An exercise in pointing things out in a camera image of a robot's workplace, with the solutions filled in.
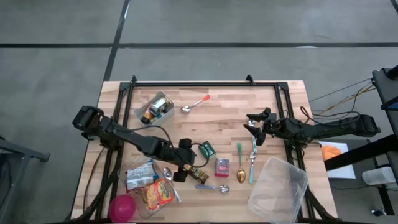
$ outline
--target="blue utensil handle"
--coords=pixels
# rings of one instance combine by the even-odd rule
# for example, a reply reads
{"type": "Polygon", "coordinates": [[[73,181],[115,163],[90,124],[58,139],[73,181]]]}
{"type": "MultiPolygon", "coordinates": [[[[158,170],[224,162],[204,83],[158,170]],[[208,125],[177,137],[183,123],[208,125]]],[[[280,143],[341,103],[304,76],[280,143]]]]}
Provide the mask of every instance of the blue utensil handle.
{"type": "Polygon", "coordinates": [[[251,163],[249,184],[253,184],[253,173],[254,173],[254,164],[251,163]]]}
{"type": "Polygon", "coordinates": [[[196,189],[207,189],[207,190],[215,190],[215,189],[217,189],[217,187],[209,186],[209,185],[202,185],[202,184],[196,184],[195,188],[196,189]]]}

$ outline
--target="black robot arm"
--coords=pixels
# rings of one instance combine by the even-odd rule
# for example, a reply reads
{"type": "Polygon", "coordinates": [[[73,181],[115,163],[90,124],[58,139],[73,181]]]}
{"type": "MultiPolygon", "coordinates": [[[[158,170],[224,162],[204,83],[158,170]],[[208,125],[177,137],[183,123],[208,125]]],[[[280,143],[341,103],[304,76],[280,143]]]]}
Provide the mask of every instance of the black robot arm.
{"type": "Polygon", "coordinates": [[[329,123],[310,125],[294,118],[282,118],[276,120],[276,114],[266,108],[260,114],[247,114],[249,119],[262,121],[261,128],[255,128],[244,124],[244,127],[257,139],[256,145],[261,146],[266,134],[291,140],[296,146],[306,147],[314,139],[330,138],[345,134],[371,137],[380,133],[374,119],[368,115],[357,115],[329,123]]]}
{"type": "Polygon", "coordinates": [[[178,148],[173,148],[168,140],[156,136],[142,136],[127,129],[104,115],[103,110],[93,106],[82,106],[72,124],[83,131],[83,137],[100,137],[101,145],[108,148],[120,147],[121,141],[126,141],[137,147],[145,156],[169,162],[178,166],[174,173],[174,181],[184,182],[187,172],[183,171],[185,164],[192,165],[196,154],[191,150],[190,139],[181,139],[178,148]]]}

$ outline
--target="silver spoon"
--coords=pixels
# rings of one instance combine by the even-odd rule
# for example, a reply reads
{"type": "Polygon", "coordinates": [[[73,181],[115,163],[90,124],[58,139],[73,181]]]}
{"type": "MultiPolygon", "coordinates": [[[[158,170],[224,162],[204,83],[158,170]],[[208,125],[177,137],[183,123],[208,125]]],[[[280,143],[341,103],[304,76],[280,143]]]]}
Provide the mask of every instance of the silver spoon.
{"type": "Polygon", "coordinates": [[[164,167],[163,175],[167,179],[167,182],[172,186],[175,198],[177,199],[177,203],[181,203],[182,199],[181,199],[180,195],[178,194],[177,190],[175,189],[173,181],[172,181],[172,171],[168,167],[164,167]]]}
{"type": "Polygon", "coordinates": [[[197,101],[196,103],[192,104],[191,106],[183,106],[181,107],[181,112],[183,113],[189,113],[189,111],[191,111],[191,109],[193,107],[195,107],[196,105],[198,105],[199,103],[208,100],[210,98],[210,95],[206,95],[205,97],[203,97],[200,101],[197,101]]]}
{"type": "Polygon", "coordinates": [[[196,189],[206,189],[206,190],[219,189],[221,193],[228,193],[229,192],[229,187],[227,185],[221,185],[219,187],[214,187],[214,186],[209,186],[209,185],[196,184],[195,188],[196,189]]]}

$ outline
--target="clear plastic container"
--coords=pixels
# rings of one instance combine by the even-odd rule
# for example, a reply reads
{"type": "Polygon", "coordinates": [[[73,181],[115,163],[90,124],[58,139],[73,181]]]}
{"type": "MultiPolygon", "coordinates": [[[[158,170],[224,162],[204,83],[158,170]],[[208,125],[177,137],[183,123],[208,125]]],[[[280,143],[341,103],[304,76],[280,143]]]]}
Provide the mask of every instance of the clear plastic container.
{"type": "MultiPolygon", "coordinates": [[[[124,186],[127,186],[127,170],[129,169],[135,169],[137,167],[140,167],[141,165],[143,165],[144,163],[148,162],[149,160],[151,160],[151,158],[148,158],[146,156],[137,156],[134,157],[133,160],[128,163],[123,165],[120,168],[120,171],[118,173],[119,179],[121,181],[123,181],[124,186]]],[[[154,160],[154,171],[155,173],[159,176],[160,180],[165,180],[166,183],[166,188],[167,190],[170,192],[171,195],[173,195],[173,198],[175,198],[174,192],[173,192],[173,188],[172,186],[169,184],[168,180],[164,177],[162,170],[159,168],[159,166],[156,164],[156,161],[154,160]]],[[[167,206],[169,203],[160,206],[158,209],[156,210],[149,210],[146,205],[144,204],[144,202],[142,201],[141,197],[139,196],[139,194],[135,193],[133,190],[129,192],[129,195],[131,195],[134,199],[134,202],[136,204],[136,208],[138,210],[139,216],[141,218],[149,218],[151,216],[153,216],[155,213],[157,213],[160,209],[162,209],[162,207],[167,206]]]]}
{"type": "Polygon", "coordinates": [[[272,157],[261,170],[248,208],[266,222],[293,223],[307,187],[308,177],[303,170],[272,157]]]}

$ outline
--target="white paper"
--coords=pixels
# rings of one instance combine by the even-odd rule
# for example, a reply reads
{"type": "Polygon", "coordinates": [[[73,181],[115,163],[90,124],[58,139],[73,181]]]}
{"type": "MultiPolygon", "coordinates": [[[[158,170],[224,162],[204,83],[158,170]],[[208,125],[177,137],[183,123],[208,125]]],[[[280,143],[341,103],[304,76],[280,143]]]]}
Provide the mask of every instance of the white paper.
{"type": "MultiPolygon", "coordinates": [[[[348,152],[347,144],[345,143],[335,143],[335,142],[319,142],[322,146],[335,146],[341,153],[348,152]]],[[[348,165],[328,171],[329,178],[344,178],[344,179],[355,179],[354,167],[353,165],[348,165]]]]}

